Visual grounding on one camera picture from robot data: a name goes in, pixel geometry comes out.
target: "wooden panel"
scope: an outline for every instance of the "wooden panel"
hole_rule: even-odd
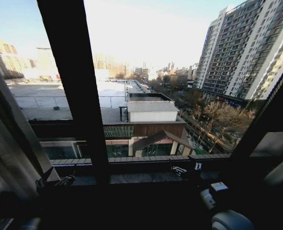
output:
[[[165,130],[177,137],[181,137],[184,129],[184,124],[175,125],[137,125],[134,126],[134,137],[148,137],[159,131]]]

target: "gray curtain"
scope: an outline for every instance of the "gray curtain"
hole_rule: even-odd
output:
[[[51,167],[0,70],[0,192],[13,191],[21,199],[32,199],[37,196],[35,180]],[[49,180],[59,179],[53,170]]]

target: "building facade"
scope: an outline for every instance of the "building facade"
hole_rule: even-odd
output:
[[[283,0],[248,0],[220,13],[212,50],[208,39],[219,18],[209,27],[193,87],[212,97],[250,100],[283,42]]]
[[[15,46],[0,39],[0,69],[5,79],[23,78],[23,69],[29,65],[18,56]]]

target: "distant skyscraper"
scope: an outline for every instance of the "distant skyscraper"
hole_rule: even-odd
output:
[[[250,100],[280,58],[275,53],[282,42],[283,0],[248,0],[223,9],[208,29],[193,87],[208,96]],[[282,71],[273,73],[273,82]],[[269,85],[267,92],[274,86]]]

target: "black window frame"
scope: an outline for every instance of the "black window frame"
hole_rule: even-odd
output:
[[[37,137],[74,136],[77,139],[86,140],[92,160],[92,165],[88,167],[95,173],[97,183],[107,182],[111,173],[168,170],[168,161],[108,162],[83,0],[62,1],[61,7],[59,2],[37,1],[73,117],[71,121],[30,121]],[[74,49],[68,48],[71,44],[74,44]],[[89,98],[87,104],[91,104],[90,108],[84,100],[81,100],[82,97]],[[229,158],[217,156],[197,160],[206,161],[210,169],[221,169],[229,163],[236,165],[243,160],[253,161],[254,158],[249,156],[266,133],[283,130],[283,103],[281,102],[283,102],[283,75]],[[266,122],[270,122],[273,117],[280,118],[280,122],[269,129]],[[96,133],[92,133],[94,124]],[[282,160],[283,156],[275,158],[276,164]],[[187,166],[190,160],[178,159],[176,162]]]

